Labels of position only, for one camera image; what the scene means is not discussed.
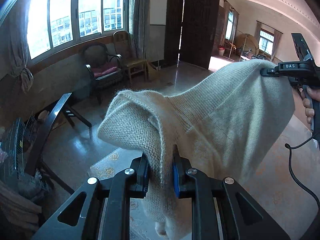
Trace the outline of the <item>person's right hand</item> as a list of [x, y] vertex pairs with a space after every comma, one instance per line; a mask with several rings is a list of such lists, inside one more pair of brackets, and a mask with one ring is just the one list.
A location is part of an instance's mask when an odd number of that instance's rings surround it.
[[303, 106], [305, 108], [305, 115], [306, 115], [306, 122], [310, 125], [312, 122], [312, 119], [315, 115], [315, 110], [312, 107], [312, 100], [308, 99], [305, 95], [307, 94], [310, 96], [310, 98], [319, 101], [320, 100], [320, 90], [319, 89], [313, 89], [310, 87], [307, 87], [306, 90], [303, 90], [302, 88], [299, 89], [300, 96], [303, 100]]

